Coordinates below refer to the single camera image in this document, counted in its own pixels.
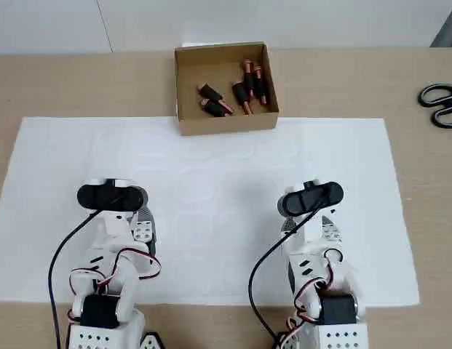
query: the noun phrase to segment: white paper sheet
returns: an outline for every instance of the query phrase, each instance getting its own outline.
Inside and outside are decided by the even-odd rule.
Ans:
[[[76,191],[92,177],[148,190],[161,275],[138,302],[248,304],[247,278],[277,240],[285,187],[318,177],[345,190],[336,207],[347,260],[368,306],[419,302],[397,178],[382,119],[280,118],[271,131],[181,137],[173,118],[23,120],[0,200],[0,300],[47,302],[58,243],[85,217]],[[63,250],[55,296],[92,226]],[[255,280],[258,303],[290,304],[284,258]]]

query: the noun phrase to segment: scissors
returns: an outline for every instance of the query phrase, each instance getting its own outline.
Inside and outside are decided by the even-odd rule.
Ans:
[[[425,97],[431,91],[446,91],[448,95],[436,98],[435,100],[426,100]],[[431,122],[443,129],[452,129],[452,122],[444,122],[442,117],[452,113],[452,85],[450,84],[433,84],[425,87],[418,95],[418,103],[425,108],[437,107],[439,105],[444,108],[438,109],[431,115]]]

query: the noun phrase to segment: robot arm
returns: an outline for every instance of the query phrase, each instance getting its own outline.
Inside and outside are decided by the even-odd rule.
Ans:
[[[326,186],[320,190],[326,195],[325,208],[283,244],[296,312],[286,323],[288,332],[281,335],[279,349],[368,348],[365,306],[344,256],[341,231],[333,222],[334,210],[328,208],[343,195],[334,195],[338,185],[328,184],[308,182],[289,189],[283,198],[306,196],[293,204],[279,200],[279,212],[286,217],[280,231],[284,237],[313,210],[308,203],[316,200],[317,187]]]
[[[107,205],[114,197],[120,202]],[[71,326],[69,348],[144,348],[145,318],[135,309],[135,294],[140,280],[161,270],[146,192],[124,180],[106,180],[84,185],[78,198],[83,207],[103,211],[95,220],[95,240],[69,277],[75,294],[71,315],[79,320]],[[147,338],[150,348],[163,348],[157,334]]]

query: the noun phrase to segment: open cardboard box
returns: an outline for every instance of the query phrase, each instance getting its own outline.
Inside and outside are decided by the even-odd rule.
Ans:
[[[262,67],[268,90],[268,105],[251,100],[253,115],[245,115],[232,93],[232,84],[243,79],[242,61]],[[263,42],[222,44],[175,49],[178,120],[182,135],[242,132],[276,127],[279,107],[271,76],[268,50]],[[234,115],[214,117],[200,108],[197,85],[208,83],[218,91]]]

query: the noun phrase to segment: light wood tabletop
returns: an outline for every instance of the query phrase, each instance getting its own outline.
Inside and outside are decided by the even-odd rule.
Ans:
[[[271,69],[281,116],[386,122],[421,304],[369,309],[370,347],[452,348],[452,130],[416,103],[452,84],[452,49],[279,49]],[[22,117],[173,116],[174,74],[173,52],[0,56],[0,192]],[[167,348],[270,348],[249,307],[140,308]],[[288,313],[265,312],[276,329]],[[53,336],[48,304],[0,303],[0,348],[55,348]]]

